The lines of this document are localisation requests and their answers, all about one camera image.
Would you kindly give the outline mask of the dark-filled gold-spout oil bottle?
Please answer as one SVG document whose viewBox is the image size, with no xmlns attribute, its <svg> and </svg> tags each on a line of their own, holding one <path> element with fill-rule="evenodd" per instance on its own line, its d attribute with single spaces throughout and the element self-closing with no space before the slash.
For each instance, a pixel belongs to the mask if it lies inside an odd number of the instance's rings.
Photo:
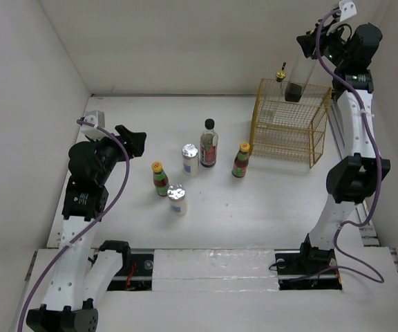
<svg viewBox="0 0 398 332">
<path fill-rule="evenodd" d="M 303 54 L 296 58 L 284 92 L 286 102 L 300 101 L 315 65 L 316 63 L 311 57 L 305 57 Z"/>
</svg>

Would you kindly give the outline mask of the yellow-cap sauce bottle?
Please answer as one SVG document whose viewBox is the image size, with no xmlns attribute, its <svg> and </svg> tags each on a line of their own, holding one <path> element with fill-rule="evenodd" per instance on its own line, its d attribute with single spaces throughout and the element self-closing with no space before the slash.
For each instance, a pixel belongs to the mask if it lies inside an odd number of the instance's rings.
<svg viewBox="0 0 398 332">
<path fill-rule="evenodd" d="M 234 159 L 232 168 L 232 175 L 236 178 L 243 178 L 246 175 L 247 167 L 249 164 L 249 151 L 250 145 L 248 142 L 241 142 L 238 153 Z"/>
<path fill-rule="evenodd" d="M 153 171 L 153 184 L 155 186 L 156 193 L 159 196 L 167 196 L 169 179 L 163 170 L 162 163 L 154 162 L 151 169 Z"/>
</svg>

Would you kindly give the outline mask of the clear oil bottle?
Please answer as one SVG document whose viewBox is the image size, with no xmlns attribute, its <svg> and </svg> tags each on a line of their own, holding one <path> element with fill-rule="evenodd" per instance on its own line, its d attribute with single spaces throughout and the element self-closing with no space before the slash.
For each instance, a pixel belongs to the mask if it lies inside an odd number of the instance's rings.
<svg viewBox="0 0 398 332">
<path fill-rule="evenodd" d="M 276 72 L 274 78 L 262 79 L 262 89 L 260 93 L 260 119 L 264 122 L 273 122 L 278 109 L 278 102 L 282 96 L 282 85 L 286 78 L 287 62 L 283 62 L 281 69 Z"/>
</svg>

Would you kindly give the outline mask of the clear bottle black cap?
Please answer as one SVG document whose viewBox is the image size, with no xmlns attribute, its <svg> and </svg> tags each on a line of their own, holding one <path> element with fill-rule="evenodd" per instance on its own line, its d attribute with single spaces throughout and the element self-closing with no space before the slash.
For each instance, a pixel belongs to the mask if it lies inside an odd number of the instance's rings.
<svg viewBox="0 0 398 332">
<path fill-rule="evenodd" d="M 200 163 L 204 167 L 213 167 L 216 164 L 218 134 L 214 127 L 213 119 L 205 120 L 205 130 L 200 137 Z"/>
</svg>

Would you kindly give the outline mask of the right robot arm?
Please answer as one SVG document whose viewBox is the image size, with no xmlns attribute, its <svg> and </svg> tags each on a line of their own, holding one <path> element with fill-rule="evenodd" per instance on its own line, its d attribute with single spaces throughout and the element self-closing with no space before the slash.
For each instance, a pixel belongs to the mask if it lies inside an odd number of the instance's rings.
<svg viewBox="0 0 398 332">
<path fill-rule="evenodd" d="M 327 175 L 328 198 L 312 231 L 297 255 L 307 273 L 334 259 L 334 235 L 358 204 L 378 193 L 390 171 L 390 161 L 377 158 L 372 129 L 374 85 L 368 67 L 383 38 L 378 27 L 362 24 L 347 39 L 346 24 L 318 22 L 312 32 L 297 37 L 306 58 L 326 57 L 335 66 L 332 85 L 341 115 L 345 157 Z"/>
</svg>

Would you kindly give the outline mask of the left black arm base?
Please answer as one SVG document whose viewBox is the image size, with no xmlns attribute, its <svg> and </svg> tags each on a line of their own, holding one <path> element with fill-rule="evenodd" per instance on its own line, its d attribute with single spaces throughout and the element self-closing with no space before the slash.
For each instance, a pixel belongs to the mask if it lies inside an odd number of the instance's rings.
<svg viewBox="0 0 398 332">
<path fill-rule="evenodd" d="M 99 249 L 88 256 L 91 266 L 97 261 L 99 251 L 113 250 L 122 256 L 122 267 L 108 285 L 108 291 L 150 291 L 154 252 L 150 249 L 132 249 L 128 241 L 106 240 Z"/>
</svg>

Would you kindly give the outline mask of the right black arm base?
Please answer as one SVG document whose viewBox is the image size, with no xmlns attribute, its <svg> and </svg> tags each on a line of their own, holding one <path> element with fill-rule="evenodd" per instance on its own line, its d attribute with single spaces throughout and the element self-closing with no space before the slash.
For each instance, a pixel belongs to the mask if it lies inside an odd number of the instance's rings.
<svg viewBox="0 0 398 332">
<path fill-rule="evenodd" d="M 304 253 L 303 249 L 276 250 L 274 256 L 269 270 L 277 272 L 280 291 L 342 290 L 337 270 L 313 276 L 337 264 L 333 250 L 317 250 L 315 255 Z"/>
</svg>

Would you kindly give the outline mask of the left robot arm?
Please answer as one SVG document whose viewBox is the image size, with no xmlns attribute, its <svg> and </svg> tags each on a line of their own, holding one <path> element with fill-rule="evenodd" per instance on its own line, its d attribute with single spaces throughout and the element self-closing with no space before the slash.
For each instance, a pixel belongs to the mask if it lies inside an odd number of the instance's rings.
<svg viewBox="0 0 398 332">
<path fill-rule="evenodd" d="M 112 134 L 99 125 L 78 120 L 92 129 L 84 142 L 68 151 L 70 178 L 66 186 L 59 252 L 40 274 L 28 294 L 19 317 L 18 330 L 95 331 L 97 305 L 116 274 L 127 273 L 132 264 L 126 241 L 105 241 L 93 261 L 92 242 L 102 218 L 119 195 L 108 200 L 106 182 L 114 167 L 144 153 L 146 133 L 115 127 Z"/>
</svg>

